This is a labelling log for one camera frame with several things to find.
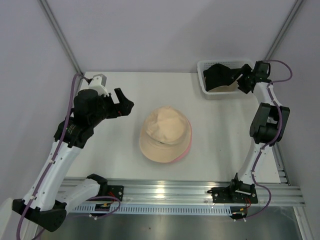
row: white wall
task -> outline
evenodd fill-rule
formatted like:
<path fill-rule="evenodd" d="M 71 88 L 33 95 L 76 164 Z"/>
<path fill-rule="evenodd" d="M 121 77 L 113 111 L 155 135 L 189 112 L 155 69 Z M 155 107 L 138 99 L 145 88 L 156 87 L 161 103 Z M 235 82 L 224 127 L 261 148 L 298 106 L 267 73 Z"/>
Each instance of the white wall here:
<path fill-rule="evenodd" d="M 36 0 L 0 3 L 0 204 L 22 198 L 67 111 L 74 70 Z M 12 213 L 3 239 L 13 240 Z"/>
<path fill-rule="evenodd" d="M 83 71 L 196 72 L 262 59 L 295 0 L 48 0 Z"/>
<path fill-rule="evenodd" d="M 286 61 L 293 79 L 274 86 L 282 104 L 291 110 L 280 142 L 293 185 L 301 186 L 315 239 L 320 239 L 320 1 L 307 0 L 275 59 Z M 288 75 L 275 66 L 273 79 Z"/>

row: beige hat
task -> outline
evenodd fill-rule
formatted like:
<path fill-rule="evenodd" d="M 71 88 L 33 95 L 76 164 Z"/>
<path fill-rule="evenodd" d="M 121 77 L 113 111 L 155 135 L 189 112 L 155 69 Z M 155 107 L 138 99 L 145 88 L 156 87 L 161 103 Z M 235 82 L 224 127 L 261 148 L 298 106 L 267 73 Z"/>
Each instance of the beige hat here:
<path fill-rule="evenodd" d="M 192 128 L 188 119 L 171 106 L 154 110 L 144 121 L 140 149 L 150 160 L 176 162 L 190 150 Z"/>

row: black fabric in basket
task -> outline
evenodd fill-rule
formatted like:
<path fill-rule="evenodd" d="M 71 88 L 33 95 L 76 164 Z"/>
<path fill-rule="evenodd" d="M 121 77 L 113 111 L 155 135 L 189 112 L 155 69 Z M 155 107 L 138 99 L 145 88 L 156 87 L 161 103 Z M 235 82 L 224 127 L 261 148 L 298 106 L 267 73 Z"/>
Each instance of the black fabric in basket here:
<path fill-rule="evenodd" d="M 208 92 L 221 86 L 230 86 L 235 82 L 232 76 L 236 74 L 240 68 L 230 69 L 229 67 L 217 63 L 207 70 L 203 71 L 205 80 L 205 90 Z"/>

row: white table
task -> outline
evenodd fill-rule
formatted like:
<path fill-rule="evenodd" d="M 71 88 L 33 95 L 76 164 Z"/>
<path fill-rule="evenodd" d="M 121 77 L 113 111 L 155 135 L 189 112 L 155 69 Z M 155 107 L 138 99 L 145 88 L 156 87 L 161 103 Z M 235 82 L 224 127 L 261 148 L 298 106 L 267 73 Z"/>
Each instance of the white table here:
<path fill-rule="evenodd" d="M 206 100 L 196 73 L 86 72 L 107 76 L 107 89 L 114 88 L 134 102 L 129 116 L 107 119 L 95 129 L 67 177 L 98 174 L 112 179 L 229 182 L 241 168 L 250 147 L 250 124 L 258 109 L 253 94 L 241 99 Z M 87 87 L 83 81 L 81 89 Z M 139 148 L 145 118 L 154 109 L 171 105 L 192 125 L 192 147 L 176 163 L 148 160 Z M 257 174 L 261 183 L 280 183 L 272 152 Z"/>

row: white basket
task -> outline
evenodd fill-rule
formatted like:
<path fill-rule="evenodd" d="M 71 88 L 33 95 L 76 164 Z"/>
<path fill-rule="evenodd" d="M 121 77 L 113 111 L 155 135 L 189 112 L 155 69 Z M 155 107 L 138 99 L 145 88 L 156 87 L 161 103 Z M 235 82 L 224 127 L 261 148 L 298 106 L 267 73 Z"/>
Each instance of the white basket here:
<path fill-rule="evenodd" d="M 220 91 L 220 92 L 208 92 L 206 91 L 206 81 L 204 77 L 204 70 L 207 70 L 214 64 L 222 64 L 231 69 L 239 69 L 243 65 L 248 64 L 251 68 L 254 67 L 254 63 L 247 58 L 230 58 L 230 59 L 217 59 L 217 60 L 203 60 L 197 63 L 197 71 L 200 81 L 200 86 L 203 95 L 208 100 L 229 99 L 229 98 L 241 98 L 245 95 L 239 89 L 234 91 Z"/>

